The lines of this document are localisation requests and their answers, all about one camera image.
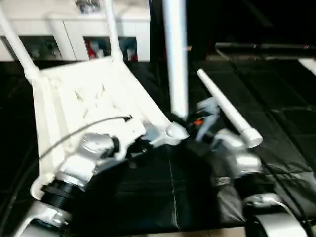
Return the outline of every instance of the red object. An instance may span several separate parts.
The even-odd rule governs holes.
[[[95,53],[93,52],[93,50],[90,46],[90,41],[85,39],[84,42],[85,42],[85,46],[86,46],[87,51],[88,51],[89,59],[95,58]]]
[[[133,55],[133,57],[130,59],[131,62],[138,62],[137,54]]]
[[[194,122],[194,125],[195,126],[199,126],[199,125],[202,125],[203,124],[203,120],[197,120]]]

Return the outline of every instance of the white cabinet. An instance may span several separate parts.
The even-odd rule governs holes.
[[[65,21],[65,26],[77,60],[88,60],[91,54],[87,47],[93,44],[99,44],[105,55],[110,52],[105,21],[69,20]],[[138,61],[150,60],[150,22],[117,22],[117,30],[125,59],[136,56]]]
[[[75,0],[2,0],[0,4],[34,59],[88,60],[93,54],[110,52],[104,9],[81,14]],[[125,59],[149,61],[148,0],[113,0],[113,11]],[[60,56],[54,58],[52,52]],[[0,61],[14,59],[0,29]]]
[[[32,58],[41,60],[76,59],[63,21],[12,20],[11,23]],[[3,45],[6,46],[6,50],[0,51],[0,61],[16,60],[1,28],[0,38],[0,50]]]

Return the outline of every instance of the reflective metal surface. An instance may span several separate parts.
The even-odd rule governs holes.
[[[281,198],[277,194],[266,193],[266,194],[255,194],[244,199],[244,205],[252,205],[255,207],[268,207],[276,206],[282,203]]]
[[[212,148],[223,151],[221,157],[226,159],[229,172],[234,178],[249,173],[262,172],[260,159],[247,150],[245,143],[238,136],[226,129],[219,131],[215,136]]]
[[[29,225],[20,237],[59,237],[57,232],[50,231],[39,226]]]
[[[110,155],[113,149],[113,140],[108,134],[88,133],[83,137],[75,153],[61,165],[56,177],[84,188],[94,174],[104,169],[100,169],[99,166],[106,166],[107,161],[111,161],[109,167],[117,163],[115,158],[102,158],[103,155]]]
[[[300,223],[286,213],[256,216],[268,237],[307,237]]]
[[[19,225],[16,230],[14,237],[22,236],[22,233],[26,230],[29,224],[35,220],[41,220],[46,223],[49,223],[55,227],[61,227],[67,225],[71,220],[71,215],[59,208],[47,205],[40,201],[35,201],[30,210],[28,211],[26,217],[23,219],[23,222]]]

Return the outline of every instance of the dark background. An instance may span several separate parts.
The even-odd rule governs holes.
[[[316,1],[187,0],[189,59],[217,42],[315,45]],[[152,59],[165,59],[162,0],[152,1]]]

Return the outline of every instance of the white rod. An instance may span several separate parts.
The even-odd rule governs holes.
[[[4,13],[1,5],[0,5],[0,26],[1,26],[2,30],[4,31],[5,37],[9,41],[10,46],[12,47],[15,55],[17,56],[20,63],[22,64],[24,72],[30,72],[33,70],[38,71],[37,66],[35,66],[35,64],[33,63],[31,57],[29,56],[28,52],[26,51],[19,36],[15,32],[12,24],[5,16],[5,13]]]
[[[110,31],[110,44],[111,44],[111,56],[112,59],[123,60],[123,55],[119,47],[119,37],[117,32],[117,26],[115,22],[115,16],[113,13],[113,2],[112,0],[104,0],[104,8],[107,25]]]
[[[188,116],[186,1],[163,0],[171,111]]]
[[[248,147],[256,147],[263,138],[260,133],[251,127],[249,123],[243,118],[238,110],[231,104],[222,91],[216,86],[212,79],[205,73],[203,69],[199,69],[197,75],[204,83],[208,91],[212,94],[216,102],[224,111],[227,118],[234,125],[237,131],[241,134]]]

